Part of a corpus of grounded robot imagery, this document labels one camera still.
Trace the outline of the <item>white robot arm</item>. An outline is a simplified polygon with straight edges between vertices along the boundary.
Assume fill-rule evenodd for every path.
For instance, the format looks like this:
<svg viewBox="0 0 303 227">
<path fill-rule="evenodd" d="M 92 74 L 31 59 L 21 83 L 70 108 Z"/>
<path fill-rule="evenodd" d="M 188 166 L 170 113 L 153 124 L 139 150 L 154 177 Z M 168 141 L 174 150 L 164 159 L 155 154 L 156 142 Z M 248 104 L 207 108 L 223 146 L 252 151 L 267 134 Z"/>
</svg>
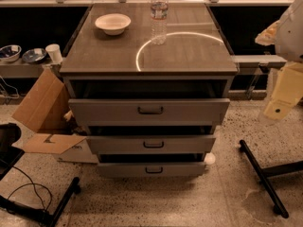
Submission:
<svg viewBox="0 0 303 227">
<path fill-rule="evenodd" d="M 276 84 L 262 115 L 283 119 L 303 97 L 303 0 L 294 0 L 281 17 L 255 39 L 257 44 L 275 46 L 286 63 L 277 72 Z"/>
</svg>

